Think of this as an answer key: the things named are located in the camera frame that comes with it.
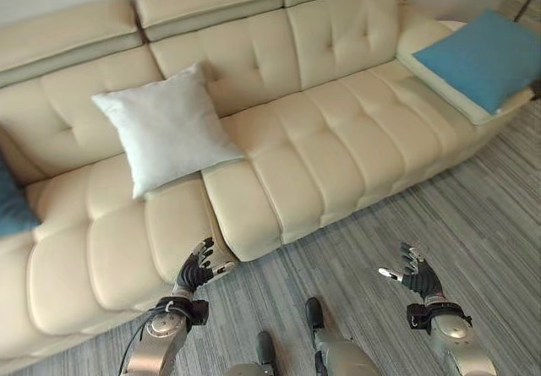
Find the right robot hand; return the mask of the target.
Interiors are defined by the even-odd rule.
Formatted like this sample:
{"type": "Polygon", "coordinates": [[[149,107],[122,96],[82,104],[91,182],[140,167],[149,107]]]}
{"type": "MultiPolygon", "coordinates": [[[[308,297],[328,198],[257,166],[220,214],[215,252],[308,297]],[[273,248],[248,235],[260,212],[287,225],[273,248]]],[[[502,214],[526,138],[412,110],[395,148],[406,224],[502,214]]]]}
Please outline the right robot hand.
{"type": "Polygon", "coordinates": [[[405,263],[404,272],[380,267],[378,273],[397,281],[408,290],[416,292],[423,300],[427,297],[444,296],[440,279],[418,248],[402,242],[399,249],[405,263]]]}

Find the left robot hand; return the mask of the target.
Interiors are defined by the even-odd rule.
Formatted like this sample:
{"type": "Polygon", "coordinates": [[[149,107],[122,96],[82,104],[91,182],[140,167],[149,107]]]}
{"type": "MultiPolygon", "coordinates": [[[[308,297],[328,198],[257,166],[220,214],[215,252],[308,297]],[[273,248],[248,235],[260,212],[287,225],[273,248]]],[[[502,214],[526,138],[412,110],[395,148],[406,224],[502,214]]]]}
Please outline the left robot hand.
{"type": "Polygon", "coordinates": [[[214,245],[213,238],[207,237],[187,257],[172,289],[174,297],[191,300],[199,287],[231,273],[236,268],[238,263],[234,261],[211,265],[210,256],[214,253],[214,245]]]}

